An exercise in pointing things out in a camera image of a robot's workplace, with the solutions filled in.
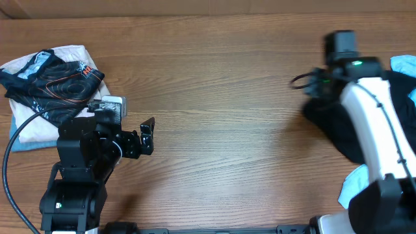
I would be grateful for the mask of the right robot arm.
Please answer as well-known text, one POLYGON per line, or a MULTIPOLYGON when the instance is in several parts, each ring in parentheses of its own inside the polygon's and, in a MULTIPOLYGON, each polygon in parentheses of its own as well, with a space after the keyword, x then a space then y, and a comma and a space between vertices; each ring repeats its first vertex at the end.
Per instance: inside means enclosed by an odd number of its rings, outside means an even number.
POLYGON ((414 233, 415 154, 395 112, 390 84, 376 57, 360 56, 354 31, 324 38, 326 68, 315 69, 305 93, 326 111, 340 104, 352 123, 369 185, 348 209, 311 220, 311 233, 414 233))

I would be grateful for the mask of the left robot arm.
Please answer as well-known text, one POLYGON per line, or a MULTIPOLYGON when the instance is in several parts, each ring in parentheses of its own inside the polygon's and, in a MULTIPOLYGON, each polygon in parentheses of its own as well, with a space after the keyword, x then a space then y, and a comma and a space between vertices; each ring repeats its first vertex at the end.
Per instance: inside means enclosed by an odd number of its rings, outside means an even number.
POLYGON ((58 129, 58 156, 40 201, 45 233, 88 233, 100 225, 107 199, 105 187, 123 158, 138 159, 154 150, 155 119, 139 131, 124 131, 120 123, 95 117, 74 118, 58 129))

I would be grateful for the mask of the black t-shirt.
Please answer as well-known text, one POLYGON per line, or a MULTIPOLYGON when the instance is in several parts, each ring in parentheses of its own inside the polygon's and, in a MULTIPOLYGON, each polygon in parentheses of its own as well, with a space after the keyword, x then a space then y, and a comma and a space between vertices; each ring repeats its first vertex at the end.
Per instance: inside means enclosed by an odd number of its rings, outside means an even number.
MULTIPOLYGON (((391 99, 400 124, 412 150, 415 150, 415 102, 410 98, 411 92, 415 90, 415 78, 397 71, 385 72, 385 78, 390 83, 391 99)), ((365 163, 354 126, 340 103, 330 104, 319 99, 310 99, 303 106, 302 114, 348 160, 356 164, 365 163)))

